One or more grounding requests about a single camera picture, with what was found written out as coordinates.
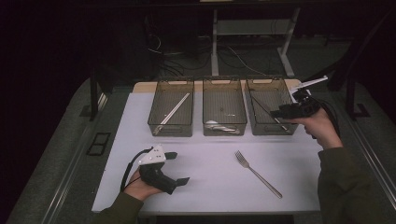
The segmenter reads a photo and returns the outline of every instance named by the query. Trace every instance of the sleeve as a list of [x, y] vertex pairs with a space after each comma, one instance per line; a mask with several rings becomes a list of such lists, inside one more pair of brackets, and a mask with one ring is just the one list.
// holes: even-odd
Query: sleeve
[[114, 203], [100, 212], [92, 224], [131, 224], [135, 223], [137, 214], [143, 206], [143, 202], [120, 192]]
[[383, 223], [371, 192], [371, 179], [344, 147], [319, 152], [318, 197], [323, 223]]

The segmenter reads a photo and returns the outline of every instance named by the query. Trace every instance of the transparent bin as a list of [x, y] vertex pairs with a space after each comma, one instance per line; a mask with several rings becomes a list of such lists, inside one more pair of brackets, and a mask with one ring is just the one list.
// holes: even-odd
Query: transparent bin
[[245, 96], [254, 135], [292, 135], [298, 124], [273, 118], [270, 111], [292, 100], [285, 80], [281, 77], [247, 76]]
[[243, 135], [248, 122], [239, 77], [204, 77], [205, 136]]
[[153, 136], [191, 137], [193, 77], [160, 77], [148, 126]]

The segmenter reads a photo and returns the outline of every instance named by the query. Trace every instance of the person's left hand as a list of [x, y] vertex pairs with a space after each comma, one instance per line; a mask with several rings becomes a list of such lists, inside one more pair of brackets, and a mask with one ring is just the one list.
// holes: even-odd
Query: person's left hand
[[146, 184], [140, 178], [139, 169], [137, 169], [131, 176], [129, 184], [123, 192], [143, 202], [149, 196], [161, 193], [162, 191], [160, 189], [152, 187], [151, 185]]

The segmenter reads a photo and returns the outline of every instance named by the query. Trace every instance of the floor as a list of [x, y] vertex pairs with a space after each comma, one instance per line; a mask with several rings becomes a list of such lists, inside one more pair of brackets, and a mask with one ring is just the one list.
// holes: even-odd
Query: floor
[[[250, 75], [264, 73], [281, 75], [286, 78], [281, 61], [277, 57], [276, 47], [282, 44], [282, 38], [252, 37], [254, 39], [223, 38], [219, 40], [219, 73], [221, 75]], [[159, 76], [210, 76], [210, 41], [201, 37], [201, 53], [189, 56], [179, 49], [168, 49]], [[325, 46], [321, 36], [292, 39], [288, 56], [295, 77], [303, 80], [313, 76], [326, 66], [336, 62], [347, 51], [349, 43], [330, 43]], [[56, 132], [51, 138], [42, 159], [35, 169], [27, 188], [9, 219], [10, 223], [89, 223], [94, 214], [91, 212], [95, 192], [106, 166], [112, 141], [115, 138], [123, 106], [131, 91], [129, 86], [118, 86], [107, 94], [100, 106], [100, 112], [94, 121], [84, 115], [90, 104], [89, 80], [82, 83], [70, 101]], [[396, 179], [394, 160], [396, 151], [396, 127], [382, 109], [371, 98], [363, 86], [358, 85], [356, 102], [368, 109], [370, 118], [352, 121], [344, 110], [345, 88], [338, 92], [329, 92], [326, 82], [310, 88], [313, 95], [334, 105], [342, 130], [342, 139], [350, 147], [361, 169], [367, 171], [375, 180], [373, 185], [375, 198], [381, 206], [387, 223], [396, 223], [395, 203], [392, 195]], [[101, 157], [85, 155], [95, 133], [111, 133], [105, 154]], [[374, 172], [367, 161], [373, 155], [381, 161], [376, 163], [384, 167], [384, 172]], [[387, 175], [390, 181], [380, 181]], [[170, 217], [158, 217], [157, 223], [179, 223]], [[320, 212], [290, 216], [243, 217], [243, 220], [228, 218], [202, 220], [197, 223], [322, 223]]]

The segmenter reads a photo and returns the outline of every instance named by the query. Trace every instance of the white table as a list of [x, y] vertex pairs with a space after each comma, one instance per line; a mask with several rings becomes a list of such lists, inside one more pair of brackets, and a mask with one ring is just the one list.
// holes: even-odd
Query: white table
[[[287, 81], [294, 85], [295, 79]], [[155, 83], [138, 83], [126, 103], [92, 211], [109, 207], [117, 197], [128, 162], [141, 150], [163, 145], [177, 158], [163, 172], [173, 179], [190, 177], [172, 195], [153, 195], [140, 215], [295, 214], [318, 211], [318, 152], [321, 147], [299, 126], [294, 135], [254, 136], [247, 123], [243, 136], [203, 135], [202, 85], [195, 84], [192, 137], [153, 137], [147, 124]], [[278, 199], [243, 168], [240, 150], [250, 165], [283, 194]]]

